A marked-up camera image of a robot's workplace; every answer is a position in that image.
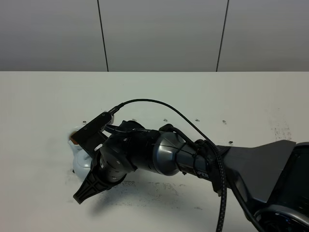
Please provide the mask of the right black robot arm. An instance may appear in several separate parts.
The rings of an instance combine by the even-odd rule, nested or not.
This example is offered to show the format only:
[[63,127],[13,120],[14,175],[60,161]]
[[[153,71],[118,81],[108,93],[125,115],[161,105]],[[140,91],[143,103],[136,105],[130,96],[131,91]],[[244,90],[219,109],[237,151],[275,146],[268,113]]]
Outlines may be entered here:
[[227,190],[260,232],[309,229],[309,144],[280,140],[258,147],[216,146],[192,141],[166,124],[149,130],[135,121],[96,130],[101,147],[90,153],[91,168],[78,203],[109,190],[137,169],[172,176],[192,174],[210,181],[221,198],[217,231],[223,228]]

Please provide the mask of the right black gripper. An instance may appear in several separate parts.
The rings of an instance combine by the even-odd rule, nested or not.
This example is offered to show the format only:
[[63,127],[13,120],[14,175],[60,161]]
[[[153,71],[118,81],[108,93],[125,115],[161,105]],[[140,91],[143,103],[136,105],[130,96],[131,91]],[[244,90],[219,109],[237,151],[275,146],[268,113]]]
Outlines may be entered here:
[[135,166],[126,157],[121,148],[102,146],[95,162],[80,188],[73,195],[78,204],[86,199],[120,184],[125,176],[135,171]]

